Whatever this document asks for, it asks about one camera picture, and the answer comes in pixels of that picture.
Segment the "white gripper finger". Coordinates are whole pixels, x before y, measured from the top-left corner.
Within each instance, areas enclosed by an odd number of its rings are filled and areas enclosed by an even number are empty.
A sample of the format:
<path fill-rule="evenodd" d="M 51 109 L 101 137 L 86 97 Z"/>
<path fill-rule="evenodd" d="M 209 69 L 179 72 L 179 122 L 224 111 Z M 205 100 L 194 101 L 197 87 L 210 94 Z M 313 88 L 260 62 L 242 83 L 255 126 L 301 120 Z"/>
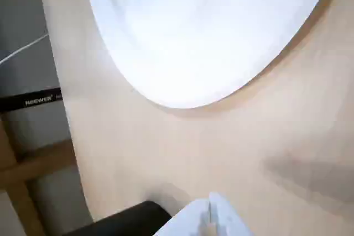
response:
<path fill-rule="evenodd" d="M 211 201 L 196 199 L 174 215 L 154 235 L 212 235 Z"/>
<path fill-rule="evenodd" d="M 217 235 L 251 235 L 243 220 L 235 209 L 220 194 L 209 194 L 210 222 L 216 225 Z"/>

